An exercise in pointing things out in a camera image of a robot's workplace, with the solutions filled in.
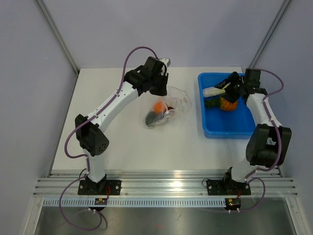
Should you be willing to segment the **orange persimmon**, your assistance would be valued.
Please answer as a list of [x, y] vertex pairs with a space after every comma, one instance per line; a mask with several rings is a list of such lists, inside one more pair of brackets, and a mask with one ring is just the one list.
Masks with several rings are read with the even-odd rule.
[[155, 103], [153, 106], [153, 111], [156, 114], [164, 113], [164, 112], [166, 112], [166, 110], [167, 110], [167, 105], [163, 101], [159, 101], [159, 102]]

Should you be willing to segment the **clear zip top bag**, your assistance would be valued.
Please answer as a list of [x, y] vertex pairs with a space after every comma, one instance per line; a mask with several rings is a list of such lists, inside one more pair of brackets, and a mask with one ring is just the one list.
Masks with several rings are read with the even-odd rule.
[[167, 95], [166, 96], [159, 96], [156, 101], [153, 102], [152, 107], [150, 110], [147, 112], [147, 114], [150, 111], [153, 111], [153, 106], [155, 103], [163, 101], [166, 105], [174, 107], [174, 111], [166, 111], [169, 113], [168, 118], [165, 122], [163, 123], [158, 123], [155, 121], [153, 125], [147, 126], [145, 124], [145, 118], [143, 120], [144, 126], [147, 128], [154, 128], [158, 125], [163, 125], [167, 123], [168, 121], [172, 119], [176, 119], [177, 117], [180, 117], [182, 115], [185, 115], [191, 110], [191, 100], [185, 90], [181, 90], [179, 88], [173, 87], [173, 86], [168, 86], [167, 87]]

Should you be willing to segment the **toy pineapple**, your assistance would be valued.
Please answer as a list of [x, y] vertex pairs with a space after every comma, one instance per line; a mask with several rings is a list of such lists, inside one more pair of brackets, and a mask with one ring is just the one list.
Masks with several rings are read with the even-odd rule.
[[223, 96], [213, 97], [211, 99], [206, 99], [204, 101], [204, 106], [207, 109], [218, 108], [222, 111], [232, 112], [237, 109], [239, 100], [230, 102], [225, 99]]

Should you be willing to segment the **dark green avocado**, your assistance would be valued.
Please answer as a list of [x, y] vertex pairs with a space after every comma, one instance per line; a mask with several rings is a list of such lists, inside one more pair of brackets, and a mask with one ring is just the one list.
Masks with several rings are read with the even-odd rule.
[[156, 117], [156, 113], [154, 111], [150, 111], [145, 117], [145, 124], [147, 126], [153, 125], [153, 123], [156, 121]]

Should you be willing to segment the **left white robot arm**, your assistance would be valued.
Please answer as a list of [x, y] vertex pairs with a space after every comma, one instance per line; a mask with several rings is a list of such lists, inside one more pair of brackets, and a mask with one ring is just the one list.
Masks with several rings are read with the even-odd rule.
[[128, 71], [118, 88], [101, 106], [87, 116], [75, 118], [76, 139], [87, 155], [89, 190], [100, 195], [105, 191], [106, 173], [103, 153], [109, 146], [105, 131], [116, 116], [143, 93], [167, 95], [169, 58], [148, 57], [144, 65]]

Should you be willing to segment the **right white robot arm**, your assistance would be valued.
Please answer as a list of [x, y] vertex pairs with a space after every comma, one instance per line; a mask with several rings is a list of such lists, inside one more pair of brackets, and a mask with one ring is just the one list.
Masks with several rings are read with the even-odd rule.
[[262, 69], [247, 69], [243, 76], [233, 72], [215, 85], [216, 89], [224, 90], [227, 101], [241, 98], [256, 123], [246, 147], [246, 158], [223, 176], [222, 188], [228, 194], [237, 191], [239, 183], [249, 184], [256, 172], [269, 172], [281, 165], [291, 140], [291, 129], [283, 127], [270, 107], [269, 97], [274, 92], [261, 88], [262, 72]]

